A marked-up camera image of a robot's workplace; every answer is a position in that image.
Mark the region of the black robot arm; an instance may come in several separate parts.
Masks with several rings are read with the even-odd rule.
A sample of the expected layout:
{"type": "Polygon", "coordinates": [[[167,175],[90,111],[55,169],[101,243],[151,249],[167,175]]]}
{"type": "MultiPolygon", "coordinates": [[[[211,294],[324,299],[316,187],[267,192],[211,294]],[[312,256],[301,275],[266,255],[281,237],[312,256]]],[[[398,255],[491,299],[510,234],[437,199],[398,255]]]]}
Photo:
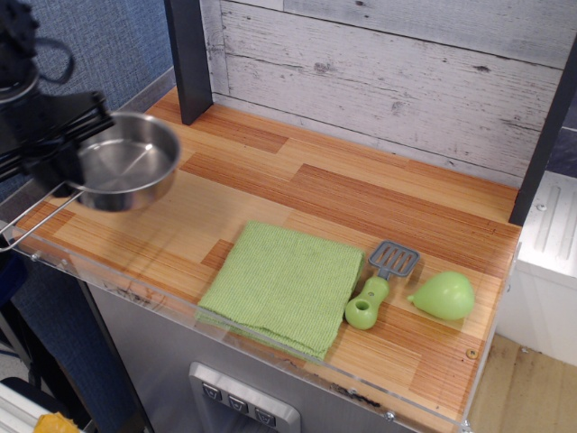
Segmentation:
{"type": "Polygon", "coordinates": [[[36,35],[32,7],[19,1],[1,3],[1,180],[31,176],[59,198],[85,183],[80,144],[114,124],[102,93],[52,96],[41,92],[41,79],[69,81],[75,61],[69,47],[36,35]],[[40,73],[36,47],[62,50],[68,64],[57,78],[40,73]]]}

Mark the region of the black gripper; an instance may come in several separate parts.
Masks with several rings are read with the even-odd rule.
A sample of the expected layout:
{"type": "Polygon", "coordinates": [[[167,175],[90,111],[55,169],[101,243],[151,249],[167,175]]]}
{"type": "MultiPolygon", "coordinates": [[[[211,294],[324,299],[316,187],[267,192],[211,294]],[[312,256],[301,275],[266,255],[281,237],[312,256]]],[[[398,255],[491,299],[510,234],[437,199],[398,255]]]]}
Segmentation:
{"type": "Polygon", "coordinates": [[[85,183],[80,144],[114,124],[99,92],[1,90],[1,179],[27,174],[57,198],[85,183]]]}

